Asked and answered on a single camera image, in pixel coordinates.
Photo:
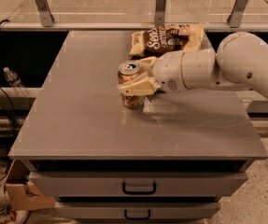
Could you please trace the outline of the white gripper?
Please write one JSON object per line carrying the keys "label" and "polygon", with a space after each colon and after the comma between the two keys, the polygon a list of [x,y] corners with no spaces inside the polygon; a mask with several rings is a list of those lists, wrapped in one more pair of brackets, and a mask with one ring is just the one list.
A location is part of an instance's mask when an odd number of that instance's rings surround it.
{"label": "white gripper", "polygon": [[184,91],[186,89],[181,62],[182,50],[164,53],[161,57],[155,56],[137,60],[141,72],[133,80],[119,84],[118,90],[125,96],[146,96],[161,89],[164,92]]}

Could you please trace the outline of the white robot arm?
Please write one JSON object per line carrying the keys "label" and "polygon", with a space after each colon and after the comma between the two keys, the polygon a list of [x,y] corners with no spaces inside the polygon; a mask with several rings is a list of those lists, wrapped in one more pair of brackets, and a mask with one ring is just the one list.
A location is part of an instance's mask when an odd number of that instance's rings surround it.
{"label": "white robot arm", "polygon": [[127,97],[208,89],[253,90],[268,100],[268,44],[248,32],[227,35],[217,49],[177,50],[122,63],[119,72],[131,76],[118,85]]}

